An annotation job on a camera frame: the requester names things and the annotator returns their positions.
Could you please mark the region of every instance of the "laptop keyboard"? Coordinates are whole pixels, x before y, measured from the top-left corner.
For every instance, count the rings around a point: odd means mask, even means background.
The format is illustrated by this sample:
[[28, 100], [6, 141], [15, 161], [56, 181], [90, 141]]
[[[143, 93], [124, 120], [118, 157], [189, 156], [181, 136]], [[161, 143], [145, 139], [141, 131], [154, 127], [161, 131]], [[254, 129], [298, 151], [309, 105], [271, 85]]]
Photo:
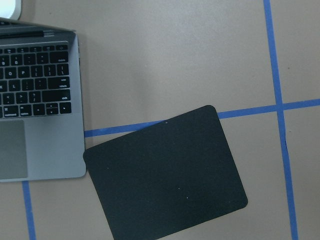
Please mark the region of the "laptop keyboard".
[[70, 114], [68, 45], [0, 46], [0, 119]]

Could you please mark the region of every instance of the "tape grid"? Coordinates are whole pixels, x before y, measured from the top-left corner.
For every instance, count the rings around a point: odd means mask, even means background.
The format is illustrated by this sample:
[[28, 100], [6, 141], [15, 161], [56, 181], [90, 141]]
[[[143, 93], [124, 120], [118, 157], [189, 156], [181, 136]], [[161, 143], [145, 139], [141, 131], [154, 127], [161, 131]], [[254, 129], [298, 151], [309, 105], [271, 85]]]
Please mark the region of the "tape grid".
[[[298, 240], [299, 239], [298, 227], [297, 227], [297, 218], [296, 218], [296, 210], [295, 210], [294, 191], [293, 191], [293, 185], [292, 185], [290, 157], [289, 157], [289, 152], [288, 152], [287, 142], [286, 142], [286, 122], [285, 122], [284, 111], [320, 106], [320, 99], [283, 103], [270, 0], [263, 0], [263, 6], [264, 6], [266, 33], [268, 38], [270, 63], [271, 63], [272, 78], [273, 78], [275, 105], [223, 111], [223, 112], [218, 112], [218, 116], [220, 119], [227, 119], [227, 118], [235, 118], [235, 117], [241, 117], [241, 116], [271, 113], [271, 112], [277, 113], [279, 136], [280, 136], [280, 143], [281, 143], [281, 153], [282, 153], [282, 161], [283, 161], [284, 177], [285, 177], [285, 185], [286, 185], [286, 195], [287, 195], [287, 203], [288, 203], [288, 211], [289, 211], [289, 220], [290, 220], [290, 228], [291, 228], [291, 237], [292, 237], [292, 240]], [[129, 125], [123, 125], [123, 126], [87, 130], [87, 131], [84, 131], [84, 137], [90, 138], [90, 137], [96, 137], [96, 136], [102, 136], [102, 135], [132, 132], [132, 131], [137, 131], [142, 128], [154, 125], [159, 122], [161, 121], [143, 122], [143, 123], [137, 123], [137, 124], [129, 124]], [[22, 182], [22, 189], [23, 189], [23, 196], [24, 196], [24, 205], [25, 205], [25, 213], [26, 213], [26, 219], [27, 219], [27, 225], [28, 225], [29, 239], [36, 240], [36, 230], [35, 230], [35, 224], [34, 224], [34, 216], [32, 212], [32, 202], [31, 202], [31, 195], [30, 195], [28, 181]]]

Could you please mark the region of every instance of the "laptop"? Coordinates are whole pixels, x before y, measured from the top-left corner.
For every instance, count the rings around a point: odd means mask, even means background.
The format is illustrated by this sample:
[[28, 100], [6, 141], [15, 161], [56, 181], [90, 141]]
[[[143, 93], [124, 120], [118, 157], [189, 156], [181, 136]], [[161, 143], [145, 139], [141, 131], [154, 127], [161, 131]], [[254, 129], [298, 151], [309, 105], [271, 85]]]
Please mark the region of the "laptop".
[[78, 38], [0, 18], [0, 182], [86, 172]]

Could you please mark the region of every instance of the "tan floor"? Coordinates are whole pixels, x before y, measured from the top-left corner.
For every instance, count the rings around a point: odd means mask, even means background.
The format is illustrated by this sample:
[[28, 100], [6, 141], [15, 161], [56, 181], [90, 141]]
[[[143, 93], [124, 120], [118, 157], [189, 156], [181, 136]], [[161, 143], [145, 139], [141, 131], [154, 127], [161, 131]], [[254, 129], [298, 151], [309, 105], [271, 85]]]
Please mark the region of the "tan floor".
[[[319, 8], [316, 0], [271, 2], [284, 103], [320, 105]], [[263, 1], [24, 0], [20, 19], [78, 33], [86, 131], [164, 120], [207, 104], [220, 113], [276, 104]], [[317, 240], [320, 106], [284, 116], [298, 236]], [[247, 207], [162, 239], [298, 239], [277, 113], [221, 123]], [[88, 137], [86, 147], [123, 134]], [[37, 240], [113, 239], [89, 174], [29, 187]], [[0, 184], [0, 215], [1, 240], [29, 239], [21, 183]]]

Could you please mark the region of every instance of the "white object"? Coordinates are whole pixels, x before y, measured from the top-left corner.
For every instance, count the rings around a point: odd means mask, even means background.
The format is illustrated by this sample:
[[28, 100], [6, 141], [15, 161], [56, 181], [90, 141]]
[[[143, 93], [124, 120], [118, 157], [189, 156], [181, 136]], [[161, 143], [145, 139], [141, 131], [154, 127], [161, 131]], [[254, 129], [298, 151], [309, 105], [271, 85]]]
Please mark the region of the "white object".
[[21, 0], [0, 0], [0, 18], [18, 20], [21, 14]]

